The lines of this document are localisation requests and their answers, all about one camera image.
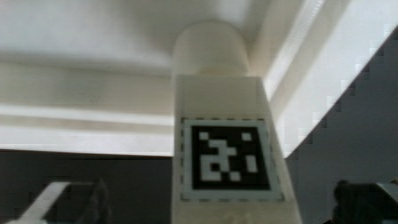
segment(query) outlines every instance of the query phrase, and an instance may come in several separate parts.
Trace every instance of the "white pillar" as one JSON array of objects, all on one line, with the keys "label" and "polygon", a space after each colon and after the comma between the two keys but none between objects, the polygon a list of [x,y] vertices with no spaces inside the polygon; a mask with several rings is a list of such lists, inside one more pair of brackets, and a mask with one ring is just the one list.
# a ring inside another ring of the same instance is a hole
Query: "white pillar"
[{"label": "white pillar", "polygon": [[221,22],[192,25],[176,41],[173,75],[247,75],[249,61],[242,36]]},{"label": "white pillar", "polygon": [[299,224],[263,80],[237,30],[194,25],[175,49],[173,224]]}]

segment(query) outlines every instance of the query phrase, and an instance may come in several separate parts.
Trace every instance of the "white ceiling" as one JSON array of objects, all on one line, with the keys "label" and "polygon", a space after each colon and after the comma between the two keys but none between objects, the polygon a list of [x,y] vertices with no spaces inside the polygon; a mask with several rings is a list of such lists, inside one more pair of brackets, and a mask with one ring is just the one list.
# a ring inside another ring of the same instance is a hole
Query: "white ceiling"
[{"label": "white ceiling", "polygon": [[0,59],[24,63],[171,75],[182,30],[228,22],[251,45],[265,0],[2,0]]},{"label": "white ceiling", "polygon": [[173,155],[182,30],[240,30],[285,156],[398,24],[397,0],[0,0],[0,148]]}]

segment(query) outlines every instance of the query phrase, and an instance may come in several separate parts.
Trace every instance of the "black object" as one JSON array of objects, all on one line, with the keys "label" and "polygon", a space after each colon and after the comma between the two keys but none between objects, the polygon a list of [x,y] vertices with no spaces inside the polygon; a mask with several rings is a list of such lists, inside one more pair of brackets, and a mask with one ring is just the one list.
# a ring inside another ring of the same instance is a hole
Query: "black object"
[{"label": "black object", "polygon": [[48,224],[109,224],[107,204],[104,181],[73,181],[45,215]]},{"label": "black object", "polygon": [[335,224],[398,223],[398,203],[377,184],[338,183]]}]

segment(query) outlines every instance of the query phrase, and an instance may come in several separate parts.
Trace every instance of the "dark wall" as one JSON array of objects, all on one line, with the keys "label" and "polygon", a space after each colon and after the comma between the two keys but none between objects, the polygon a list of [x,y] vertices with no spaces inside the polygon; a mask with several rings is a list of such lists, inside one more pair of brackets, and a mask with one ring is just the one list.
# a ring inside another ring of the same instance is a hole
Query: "dark wall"
[{"label": "dark wall", "polygon": [[0,151],[0,223],[16,219],[52,180],[102,178],[112,223],[171,223],[171,159]]},{"label": "dark wall", "polygon": [[333,216],[338,181],[390,182],[398,177],[398,30],[288,166],[304,224],[322,224]]}]

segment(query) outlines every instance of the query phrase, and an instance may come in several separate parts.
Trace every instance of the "wall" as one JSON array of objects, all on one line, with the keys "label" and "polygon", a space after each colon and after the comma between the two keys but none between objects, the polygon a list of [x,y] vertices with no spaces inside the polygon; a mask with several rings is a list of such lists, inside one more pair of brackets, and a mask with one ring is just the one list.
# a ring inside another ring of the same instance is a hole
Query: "wall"
[{"label": "wall", "polygon": [[320,224],[331,218],[342,179],[370,183],[398,177],[397,58],[398,29],[287,159],[304,224]]}]

